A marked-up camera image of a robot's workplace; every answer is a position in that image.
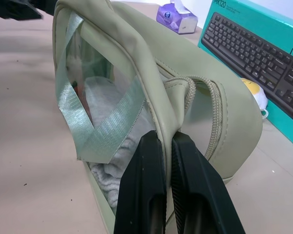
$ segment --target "towel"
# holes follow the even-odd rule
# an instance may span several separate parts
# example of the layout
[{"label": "towel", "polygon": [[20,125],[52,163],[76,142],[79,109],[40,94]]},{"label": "towel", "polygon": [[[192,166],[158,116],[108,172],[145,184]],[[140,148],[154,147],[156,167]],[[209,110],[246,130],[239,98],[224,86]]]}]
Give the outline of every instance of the towel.
[{"label": "towel", "polygon": [[[104,77],[89,77],[85,80],[84,91],[94,127],[98,126],[115,109],[123,95],[115,84]],[[90,163],[89,167],[103,191],[110,207],[116,212],[121,178],[137,149],[140,138],[155,126],[147,111],[142,110],[132,130],[109,164]]]}]

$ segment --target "white table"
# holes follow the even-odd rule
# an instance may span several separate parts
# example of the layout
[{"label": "white table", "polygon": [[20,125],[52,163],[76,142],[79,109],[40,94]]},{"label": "white table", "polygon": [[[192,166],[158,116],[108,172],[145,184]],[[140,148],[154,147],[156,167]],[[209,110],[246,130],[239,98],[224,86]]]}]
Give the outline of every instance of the white table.
[{"label": "white table", "polygon": [[[156,5],[130,5],[156,16]],[[103,234],[57,107],[51,27],[51,16],[0,19],[0,234]],[[293,144],[268,121],[227,188],[248,234],[293,234]]]}]

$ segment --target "zipper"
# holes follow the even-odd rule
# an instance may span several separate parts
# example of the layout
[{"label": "zipper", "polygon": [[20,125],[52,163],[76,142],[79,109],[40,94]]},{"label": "zipper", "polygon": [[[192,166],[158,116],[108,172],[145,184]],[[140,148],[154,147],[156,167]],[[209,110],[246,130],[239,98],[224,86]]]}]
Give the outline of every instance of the zipper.
[{"label": "zipper", "polygon": [[185,97],[185,113],[191,106],[194,96],[195,96],[195,83],[192,79],[188,77],[174,77],[172,74],[164,70],[162,67],[158,66],[159,72],[162,76],[167,78],[168,80],[164,81],[164,87],[166,87],[173,80],[185,80],[189,84],[189,90]]},{"label": "zipper", "polygon": [[169,79],[169,81],[174,79],[183,79],[186,81],[190,79],[192,81],[192,82],[188,81],[189,86],[191,86],[190,88],[191,91],[189,91],[186,96],[185,109],[188,109],[189,106],[191,105],[194,99],[196,87],[202,87],[202,84],[204,84],[204,87],[202,88],[205,88],[205,86],[207,86],[207,88],[209,89],[211,101],[213,105],[212,129],[211,129],[211,135],[209,139],[209,146],[205,153],[205,158],[209,160],[217,147],[217,144],[219,142],[220,135],[221,135],[221,129],[222,129],[222,115],[223,115],[222,101],[220,97],[220,91],[217,85],[205,77],[200,77],[200,76],[174,77],[172,74],[170,74],[168,71],[166,71],[164,68],[160,67],[159,65],[158,65],[158,69],[160,74],[166,77],[167,79]]}]

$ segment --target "sage green bag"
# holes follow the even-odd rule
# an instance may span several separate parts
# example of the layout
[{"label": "sage green bag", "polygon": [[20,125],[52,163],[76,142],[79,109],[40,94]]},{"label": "sage green bag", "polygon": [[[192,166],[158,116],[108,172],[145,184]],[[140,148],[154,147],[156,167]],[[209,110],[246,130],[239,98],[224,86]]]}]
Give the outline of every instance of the sage green bag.
[{"label": "sage green bag", "polygon": [[[169,234],[177,233],[170,189],[171,140],[176,131],[191,136],[225,182],[260,138],[257,103],[229,68],[124,3],[59,0],[53,52],[59,108],[109,233],[115,214],[88,163],[111,161],[142,107],[163,146]],[[116,108],[96,127],[84,97],[84,81],[91,76],[107,78],[123,90]]]}]

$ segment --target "black keyboard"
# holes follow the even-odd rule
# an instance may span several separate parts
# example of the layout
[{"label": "black keyboard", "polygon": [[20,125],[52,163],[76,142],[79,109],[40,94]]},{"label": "black keyboard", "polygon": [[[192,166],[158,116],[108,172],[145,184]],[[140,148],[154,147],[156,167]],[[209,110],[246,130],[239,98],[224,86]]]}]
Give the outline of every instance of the black keyboard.
[{"label": "black keyboard", "polygon": [[241,77],[258,83],[293,119],[293,56],[218,13],[202,44]]}]

